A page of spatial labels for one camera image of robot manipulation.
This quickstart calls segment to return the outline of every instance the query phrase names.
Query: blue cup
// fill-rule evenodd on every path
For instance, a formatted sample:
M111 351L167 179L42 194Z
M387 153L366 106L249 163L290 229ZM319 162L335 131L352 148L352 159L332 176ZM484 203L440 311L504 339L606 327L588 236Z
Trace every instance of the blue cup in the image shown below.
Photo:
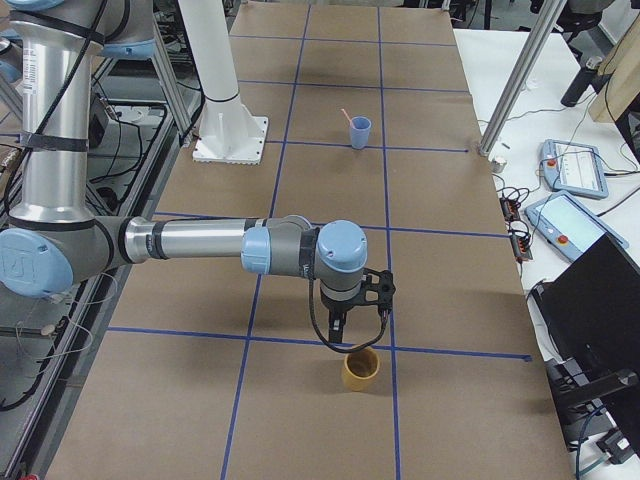
M353 117L349 125L351 135L351 146L356 150L362 150L367 146L371 133L371 120L367 117Z

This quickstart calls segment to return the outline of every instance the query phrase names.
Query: computer monitor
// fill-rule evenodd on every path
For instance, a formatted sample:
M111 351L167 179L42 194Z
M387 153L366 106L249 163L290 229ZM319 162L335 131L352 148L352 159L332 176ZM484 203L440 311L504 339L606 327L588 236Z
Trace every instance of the computer monitor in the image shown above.
M640 268L603 235L540 293L540 309L564 359L594 382L630 369L640 375ZM640 386L600 397L640 452Z

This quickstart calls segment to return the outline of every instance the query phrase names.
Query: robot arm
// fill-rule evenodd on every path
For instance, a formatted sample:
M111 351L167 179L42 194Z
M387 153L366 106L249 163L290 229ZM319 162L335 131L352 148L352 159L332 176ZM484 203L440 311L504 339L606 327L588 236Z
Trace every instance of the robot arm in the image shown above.
M332 344L342 342L347 312L355 306L377 306L381 318L380 335L356 349L382 337L395 291L393 277L365 268L366 236L351 222L312 228L296 216L163 222L95 217L84 200L91 55L151 56L152 0L7 3L16 9L12 25L23 40L24 131L22 200L9 211L13 228L0 232L0 281L5 286L20 295L47 297L106 270L148 259L237 256L253 273L308 279L310 298L313 281L320 280L322 302L329 309L329 340L315 323L312 301L310 311L316 333L330 348L349 351ZM224 18L218 20L226 32ZM229 99L229 109L239 102L236 97ZM367 293L373 293L373 300L367 300Z

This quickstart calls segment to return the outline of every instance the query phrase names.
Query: white desk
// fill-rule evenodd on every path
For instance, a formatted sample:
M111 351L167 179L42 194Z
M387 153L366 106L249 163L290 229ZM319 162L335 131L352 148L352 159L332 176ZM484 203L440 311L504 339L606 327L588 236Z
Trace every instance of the white desk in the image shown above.
M526 34L518 32L455 30L456 40L462 57L469 89L473 95L473 104L479 120L489 120L498 99L504 89L515 61L524 45ZM522 92L510 115L518 116L524 112L539 109L561 109L560 98L578 71L578 64L560 35L552 35L536 66L534 67L527 89ZM593 93L591 89L583 99ZM538 186L536 171L540 161L540 146L545 139L569 140L581 119L573 141L595 145L606 162L615 169L629 170L629 164L620 154L623 139L613 124L595 123L585 115L589 101L562 112L540 112L527 115L518 120L507 122L490 158L501 155L508 160L507 167L500 176L507 186ZM482 130L486 123L480 122ZM628 148L623 150L633 159ZM609 197L604 200L580 200L593 212L600 213L621 199L640 183L640 175L607 178ZM524 202L527 206L550 194L550 189L542 181L542 186ZM607 222L630 244L627 252L640 263L640 193L634 195L616 210L603 216ZM533 261L524 264L522 285L529 290L542 279L554 280L568 266L569 262L550 246L540 234L535 234L532 247ZM550 347L544 322L535 307L531 308L532 319L540 349L545 360L554 356ZM581 464L586 466L600 456L601 452L590 440L583 447ZM640 478L640 459L632 457L622 466L605 464L588 474L590 480L637 480Z

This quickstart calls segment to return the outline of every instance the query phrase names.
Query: table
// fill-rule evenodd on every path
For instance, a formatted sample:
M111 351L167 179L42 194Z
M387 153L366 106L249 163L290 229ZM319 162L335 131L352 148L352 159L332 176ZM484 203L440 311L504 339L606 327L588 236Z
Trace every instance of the table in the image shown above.
M524 45L526 35L519 32L455 31L478 119L489 120L491 117L515 60ZM559 34L552 34L529 76L527 88L520 95L510 117L539 109L562 109L559 99L578 69L579 65L562 37ZM593 90L589 89L583 99L593 99L593 93ZM522 119L507 122L500 141L492 152L492 155L502 155L508 159L507 167L500 174L506 185L535 189L539 184L535 171L542 142L547 138L569 140L574 135L574 131L575 142L596 145L612 168L633 168L633 165L620 154L620 146L624 140L616 127L613 124L596 123L588 114L585 116L588 105L589 100L561 112L534 113ZM480 122L480 126L484 129L486 123ZM626 145L623 152L633 158ZM637 187L640 183L638 177L640 175L609 177L607 184L610 195L607 199L580 198L580 200L596 213L604 211ZM496 181L496 185L502 186L500 181ZM541 188L533 192L524 202L523 208L549 194L550 190L543 181ZM640 229L637 221L639 208L640 194L637 194L602 217L629 241L630 247L627 252L636 263L640 263ZM569 261L539 234L536 234L532 250L534 259L524 264L522 274L522 285L525 290L529 290L542 279L550 281L555 279L569 266ZM548 340L544 321L532 301L529 307L544 358L558 358ZM593 441L585 446L584 452L586 453L582 457L584 465L601 454ZM638 478L639 475L640 460L634 456L622 466L600 467L590 473L589 477L595 480L606 478L631 480Z
M249 3L232 48L243 101L270 117L262 163L183 152L156 217L360 223L398 287L380 378L344 390L304 282L237 259L148 262L46 478L568 480L448 15ZM366 149L340 108L373 120ZM346 341L373 336L372 313Z

